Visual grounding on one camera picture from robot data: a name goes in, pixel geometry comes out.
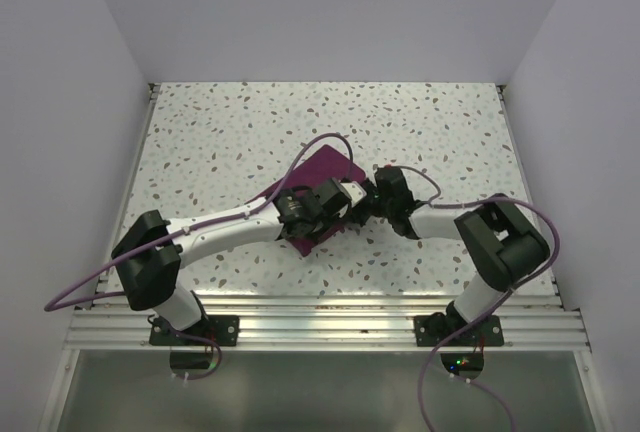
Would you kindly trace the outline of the purple cloth mat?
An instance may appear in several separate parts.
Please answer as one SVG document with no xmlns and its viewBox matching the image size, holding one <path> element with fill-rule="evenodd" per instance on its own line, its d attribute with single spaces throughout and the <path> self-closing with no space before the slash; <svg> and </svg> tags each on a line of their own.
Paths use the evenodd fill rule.
<svg viewBox="0 0 640 432">
<path fill-rule="evenodd" d="M 324 145 L 294 169 L 286 180 L 285 187 L 309 186 L 315 188 L 330 178 L 343 179 L 350 164 L 347 157 L 333 147 Z M 344 225 L 337 221 L 317 239 L 297 238 L 288 239 L 288 242 L 299 252 L 301 257 L 307 257 L 314 247 L 325 242 L 334 234 L 343 231 Z"/>
</svg>

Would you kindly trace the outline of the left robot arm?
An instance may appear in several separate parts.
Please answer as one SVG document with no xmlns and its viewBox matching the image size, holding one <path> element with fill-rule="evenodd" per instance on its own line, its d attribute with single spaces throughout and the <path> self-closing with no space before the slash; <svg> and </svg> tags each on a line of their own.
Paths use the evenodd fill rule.
<svg viewBox="0 0 640 432">
<path fill-rule="evenodd" d="M 179 284 L 182 269 L 248 244 L 319 239 L 364 198 L 357 183 L 330 178 L 199 217 L 166 219 L 152 210 L 113 249 L 113 266 L 132 310 L 155 312 L 182 342 L 197 344 L 210 321 L 196 293 Z"/>
</svg>

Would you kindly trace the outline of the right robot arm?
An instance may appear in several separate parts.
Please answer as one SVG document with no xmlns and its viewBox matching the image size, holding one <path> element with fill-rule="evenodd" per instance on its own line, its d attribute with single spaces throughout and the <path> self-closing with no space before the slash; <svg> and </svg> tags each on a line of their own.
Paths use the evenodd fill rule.
<svg viewBox="0 0 640 432">
<path fill-rule="evenodd" d="M 353 222 L 362 225 L 376 217 L 406 239 L 460 241 L 475 266 L 469 285 L 443 312 L 414 318 L 417 345 L 461 346 L 482 338 L 502 345 L 495 304 L 548 268 L 556 251 L 520 211 L 531 206 L 504 194 L 460 205 L 419 201 L 400 166 L 377 170 L 374 179 L 362 181 L 360 187 L 364 198 L 350 213 Z"/>
</svg>

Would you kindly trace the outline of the aluminium rail frame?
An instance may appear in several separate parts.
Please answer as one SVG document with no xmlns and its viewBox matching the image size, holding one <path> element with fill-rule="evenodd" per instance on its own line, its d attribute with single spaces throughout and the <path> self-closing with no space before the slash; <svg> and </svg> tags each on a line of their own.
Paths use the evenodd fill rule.
<svg viewBox="0 0 640 432">
<path fill-rule="evenodd" d="M 171 218 L 235 207 L 322 145 L 352 148 L 367 173 L 408 166 L 421 200 L 527 196 L 491 83 L 165 82 L 152 103 L 123 227 L 150 209 Z M 210 313 L 239 317 L 245 350 L 407 350 L 413 318 L 444 309 L 473 274 L 459 242 L 410 241 L 374 219 L 307 257 L 284 242 L 249 245 L 180 279 Z"/>
</svg>

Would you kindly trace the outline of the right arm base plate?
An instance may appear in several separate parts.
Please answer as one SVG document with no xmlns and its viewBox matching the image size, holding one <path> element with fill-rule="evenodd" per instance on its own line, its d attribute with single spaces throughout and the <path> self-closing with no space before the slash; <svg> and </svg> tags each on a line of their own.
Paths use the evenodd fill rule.
<svg viewBox="0 0 640 432">
<path fill-rule="evenodd" d="M 496 315 L 469 326 L 462 319 L 434 313 L 413 317 L 413 331 L 418 347 L 502 347 L 505 339 L 500 319 Z"/>
</svg>

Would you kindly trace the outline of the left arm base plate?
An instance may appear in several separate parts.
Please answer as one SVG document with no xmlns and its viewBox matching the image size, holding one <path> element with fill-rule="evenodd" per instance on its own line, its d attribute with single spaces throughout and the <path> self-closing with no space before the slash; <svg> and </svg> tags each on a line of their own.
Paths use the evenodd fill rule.
<svg viewBox="0 0 640 432">
<path fill-rule="evenodd" d="M 208 315 L 184 331 L 172 332 L 168 322 L 159 316 L 149 316 L 149 344 L 152 346 L 197 346 L 215 342 L 221 347 L 235 347 L 240 331 L 236 315 Z"/>
</svg>

